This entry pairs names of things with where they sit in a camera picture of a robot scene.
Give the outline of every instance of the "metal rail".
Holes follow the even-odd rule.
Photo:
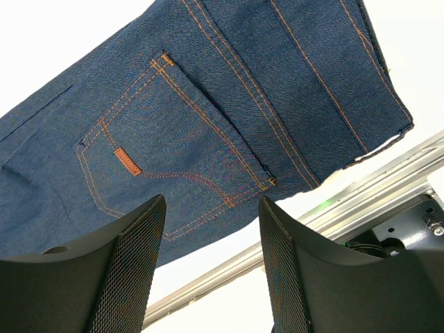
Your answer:
[[[351,231],[418,195],[434,195],[427,176],[444,166],[444,131],[352,184],[298,221],[330,239]],[[260,242],[161,299],[146,310],[143,328],[263,265]]]

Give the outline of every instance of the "bolt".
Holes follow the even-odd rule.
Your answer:
[[[444,227],[440,223],[430,223],[429,229],[435,236],[442,236],[444,234]]]

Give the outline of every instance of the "white background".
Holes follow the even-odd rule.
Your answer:
[[[107,37],[152,0],[2,1],[0,3],[0,116]],[[319,189],[280,204],[298,217],[347,185],[444,129],[444,1],[366,0],[396,91],[415,129],[377,157],[340,171]],[[259,241],[257,220],[247,228],[156,270],[149,304]],[[146,331],[269,333],[266,277],[259,268]]]

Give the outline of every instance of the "back pocket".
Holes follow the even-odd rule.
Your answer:
[[[92,199],[106,214],[123,216],[163,194],[167,240],[275,184],[230,122],[165,53],[75,151]]]

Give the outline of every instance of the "blue denim fabric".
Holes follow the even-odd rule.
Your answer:
[[[0,256],[161,193],[159,265],[412,128],[355,0],[157,0],[0,119]]]

